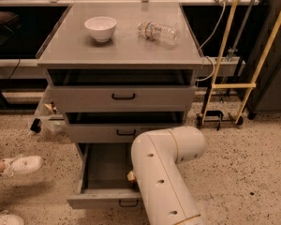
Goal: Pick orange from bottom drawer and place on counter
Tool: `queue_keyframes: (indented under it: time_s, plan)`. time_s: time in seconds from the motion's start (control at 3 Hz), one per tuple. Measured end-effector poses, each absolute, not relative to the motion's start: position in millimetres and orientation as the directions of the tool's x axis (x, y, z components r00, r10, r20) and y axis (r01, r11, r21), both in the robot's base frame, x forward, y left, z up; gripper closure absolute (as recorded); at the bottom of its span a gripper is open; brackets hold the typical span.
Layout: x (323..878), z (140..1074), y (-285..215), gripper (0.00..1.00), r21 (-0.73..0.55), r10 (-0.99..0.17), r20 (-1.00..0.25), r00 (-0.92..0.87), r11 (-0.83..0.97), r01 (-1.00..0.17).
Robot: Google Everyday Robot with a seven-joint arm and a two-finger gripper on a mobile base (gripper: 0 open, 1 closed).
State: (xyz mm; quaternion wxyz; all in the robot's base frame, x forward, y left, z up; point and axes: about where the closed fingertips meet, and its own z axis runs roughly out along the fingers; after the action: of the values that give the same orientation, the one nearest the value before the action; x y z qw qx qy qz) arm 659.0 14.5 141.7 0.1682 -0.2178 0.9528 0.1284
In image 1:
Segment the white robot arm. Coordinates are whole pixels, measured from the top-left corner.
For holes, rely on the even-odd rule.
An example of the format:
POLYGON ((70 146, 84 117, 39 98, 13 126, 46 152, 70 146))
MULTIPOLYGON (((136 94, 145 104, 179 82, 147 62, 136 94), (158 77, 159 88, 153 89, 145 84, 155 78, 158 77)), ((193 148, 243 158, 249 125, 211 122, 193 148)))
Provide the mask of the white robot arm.
POLYGON ((177 168, 206 147, 202 132, 189 126, 147 131, 134 140, 133 175, 150 225, 206 225, 177 168))

